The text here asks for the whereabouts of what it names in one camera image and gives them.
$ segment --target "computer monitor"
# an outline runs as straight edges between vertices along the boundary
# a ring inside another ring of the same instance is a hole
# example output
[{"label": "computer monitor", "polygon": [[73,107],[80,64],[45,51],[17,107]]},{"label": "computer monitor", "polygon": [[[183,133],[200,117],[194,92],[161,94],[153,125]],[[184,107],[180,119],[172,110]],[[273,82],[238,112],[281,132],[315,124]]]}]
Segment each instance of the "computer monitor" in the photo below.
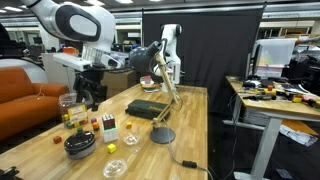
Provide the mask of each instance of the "computer monitor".
[{"label": "computer monitor", "polygon": [[42,39],[41,37],[33,37],[33,42],[34,44],[42,44]]},{"label": "computer monitor", "polygon": [[250,80],[261,79],[259,76],[256,75],[259,67],[259,61],[261,58],[261,50],[262,50],[262,45],[255,44],[253,57],[250,58],[250,63],[249,63],[250,68],[249,68],[249,75],[247,79],[250,79]]}]

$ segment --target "floor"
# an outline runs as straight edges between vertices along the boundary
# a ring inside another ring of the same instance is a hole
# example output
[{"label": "floor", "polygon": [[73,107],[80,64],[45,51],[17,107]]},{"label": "floor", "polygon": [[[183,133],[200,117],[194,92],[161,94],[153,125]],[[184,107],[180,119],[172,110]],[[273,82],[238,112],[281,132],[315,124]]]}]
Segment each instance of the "floor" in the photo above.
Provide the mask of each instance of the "floor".
[{"label": "floor", "polygon": [[[208,162],[211,169],[219,176],[215,179],[234,179],[233,169],[250,173],[257,152],[262,131],[224,125],[223,119],[229,117],[210,114],[208,120]],[[309,127],[320,132],[320,123],[305,122]],[[276,169],[287,170],[293,179],[320,179],[320,141],[310,147],[279,134],[271,155],[265,178],[282,179]]]}]

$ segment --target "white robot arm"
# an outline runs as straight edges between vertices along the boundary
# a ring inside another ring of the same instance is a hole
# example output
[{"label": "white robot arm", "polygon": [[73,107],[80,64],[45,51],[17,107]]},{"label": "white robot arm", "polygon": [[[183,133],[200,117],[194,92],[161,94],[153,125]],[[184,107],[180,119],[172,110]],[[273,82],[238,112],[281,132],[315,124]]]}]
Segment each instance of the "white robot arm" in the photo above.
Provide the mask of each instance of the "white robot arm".
[{"label": "white robot arm", "polygon": [[[161,41],[165,41],[160,55],[167,63],[167,72],[170,75],[172,87],[180,83],[181,60],[177,56],[177,37],[181,34],[182,28],[178,24],[166,24],[162,26]],[[161,76],[158,66],[154,67],[155,74]]]},{"label": "white robot arm", "polygon": [[[84,42],[82,63],[80,68],[73,63],[65,65],[83,71],[85,65],[102,63],[109,66],[111,44],[114,38],[115,19],[106,9],[99,6],[79,6],[77,4],[56,4],[51,0],[20,0],[39,19],[44,29],[51,35],[71,40]],[[57,57],[63,63],[63,57]]]}]

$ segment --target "black panel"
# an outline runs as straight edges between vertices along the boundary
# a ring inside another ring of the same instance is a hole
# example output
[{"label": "black panel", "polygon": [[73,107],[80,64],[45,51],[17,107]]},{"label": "black panel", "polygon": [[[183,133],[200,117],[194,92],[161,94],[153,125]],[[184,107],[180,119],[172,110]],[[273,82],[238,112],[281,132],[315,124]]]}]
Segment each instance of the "black panel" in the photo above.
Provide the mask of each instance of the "black panel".
[{"label": "black panel", "polygon": [[229,112],[232,89],[225,76],[245,76],[263,9],[197,14],[144,14],[144,46],[160,40],[161,25],[180,24],[177,54],[181,84],[207,87],[210,111]]},{"label": "black panel", "polygon": [[[97,26],[97,33],[94,36],[87,36],[80,34],[76,31],[74,31],[70,25],[70,19],[74,15],[79,15],[83,16],[90,21],[92,21],[94,24]],[[61,6],[57,12],[56,12],[56,23],[59,28],[59,30],[64,34],[65,36],[75,39],[75,40],[80,40],[80,41],[97,41],[100,37],[101,33],[101,24],[100,22],[94,18],[92,15],[84,11],[83,9],[80,9],[75,6],[71,5],[65,5]]]}]

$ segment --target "black curtain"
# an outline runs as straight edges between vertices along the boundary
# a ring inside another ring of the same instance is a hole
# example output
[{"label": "black curtain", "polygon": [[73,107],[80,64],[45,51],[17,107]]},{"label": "black curtain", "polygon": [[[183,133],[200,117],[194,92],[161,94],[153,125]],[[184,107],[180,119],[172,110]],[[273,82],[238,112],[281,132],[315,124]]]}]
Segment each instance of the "black curtain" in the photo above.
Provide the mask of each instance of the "black curtain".
[{"label": "black curtain", "polygon": [[194,14],[143,14],[144,45],[160,41],[161,26],[180,24],[177,54],[181,58],[184,85],[207,87],[209,111],[230,112],[232,90],[225,76],[246,74],[263,8]]}]

